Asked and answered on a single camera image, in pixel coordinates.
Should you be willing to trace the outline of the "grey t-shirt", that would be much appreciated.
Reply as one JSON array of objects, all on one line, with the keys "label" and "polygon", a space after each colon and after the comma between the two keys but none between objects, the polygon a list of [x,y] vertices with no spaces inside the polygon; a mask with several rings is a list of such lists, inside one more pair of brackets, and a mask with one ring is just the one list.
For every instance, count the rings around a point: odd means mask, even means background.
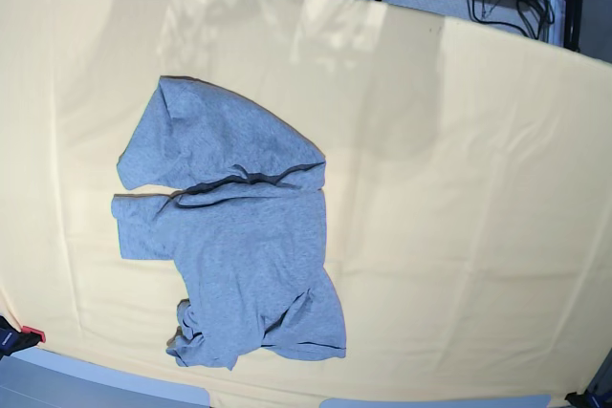
[{"label": "grey t-shirt", "polygon": [[117,165],[120,254],[172,262],[186,285],[167,352],[231,369],[265,349],[320,361],[346,354],[325,267],[326,160],[260,105],[163,76]]}]

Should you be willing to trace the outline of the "yellow table cloth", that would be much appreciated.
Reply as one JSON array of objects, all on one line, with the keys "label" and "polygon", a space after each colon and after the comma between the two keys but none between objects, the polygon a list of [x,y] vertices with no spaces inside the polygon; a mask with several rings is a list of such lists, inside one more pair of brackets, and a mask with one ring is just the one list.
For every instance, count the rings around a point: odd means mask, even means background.
[{"label": "yellow table cloth", "polygon": [[[345,358],[165,352],[183,282],[122,259],[111,214],[162,75],[323,151]],[[1,0],[1,312],[217,407],[581,391],[611,348],[611,68],[365,0]]]}]

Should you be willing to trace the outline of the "red and black clamp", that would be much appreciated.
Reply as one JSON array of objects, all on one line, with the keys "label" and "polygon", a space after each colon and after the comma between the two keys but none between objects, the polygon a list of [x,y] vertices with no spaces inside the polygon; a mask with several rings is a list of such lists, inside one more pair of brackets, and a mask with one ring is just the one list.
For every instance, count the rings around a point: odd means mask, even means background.
[{"label": "red and black clamp", "polygon": [[0,358],[45,342],[46,336],[42,331],[29,327],[17,330],[4,316],[0,318]]}]

